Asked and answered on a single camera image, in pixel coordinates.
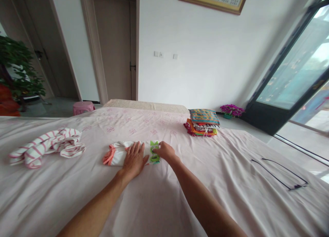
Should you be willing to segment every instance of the flower pot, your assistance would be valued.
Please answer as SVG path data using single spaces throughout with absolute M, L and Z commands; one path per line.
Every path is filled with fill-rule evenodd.
M 224 114 L 225 119 L 232 119 L 232 117 L 233 117 L 232 115 Z

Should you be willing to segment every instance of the green leaves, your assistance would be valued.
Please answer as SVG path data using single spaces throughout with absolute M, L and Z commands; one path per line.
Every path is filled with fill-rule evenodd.
M 15 41 L 9 37 L 0 36 L 0 64 L 6 68 L 13 67 L 18 77 L 13 79 L 13 87 L 9 87 L 4 79 L 0 82 L 12 91 L 15 98 L 20 95 L 43 95 L 46 92 L 43 80 L 38 77 L 32 66 L 33 54 L 22 41 Z

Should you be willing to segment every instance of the pink striped clothing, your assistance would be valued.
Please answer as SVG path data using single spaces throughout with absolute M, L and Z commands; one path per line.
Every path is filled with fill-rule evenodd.
M 39 168 L 41 157 L 46 154 L 59 152 L 66 158 L 81 155 L 86 150 L 85 145 L 80 143 L 81 134 L 70 128 L 47 132 L 10 153 L 10 165 L 25 162 L 28 168 Z

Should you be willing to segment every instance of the hand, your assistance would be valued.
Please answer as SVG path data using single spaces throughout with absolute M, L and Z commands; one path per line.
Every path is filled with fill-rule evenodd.
M 135 142 L 127 149 L 127 155 L 120 172 L 124 174 L 129 181 L 141 173 L 149 158 L 149 155 L 143 158 L 144 148 L 144 143 L 141 146 L 140 142 Z
M 159 146 L 159 149 L 153 149 L 152 151 L 159 155 L 161 158 L 165 159 L 168 163 L 178 158 L 173 147 L 171 147 L 166 142 L 161 141 Z

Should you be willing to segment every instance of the forearm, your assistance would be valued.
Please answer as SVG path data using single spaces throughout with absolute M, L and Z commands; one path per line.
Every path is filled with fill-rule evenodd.
M 208 236 L 246 236 L 201 181 L 185 167 L 178 157 L 168 163 L 174 170 L 194 215 Z
M 58 236 L 99 236 L 112 207 L 129 183 L 119 171 L 111 182 L 86 204 Z

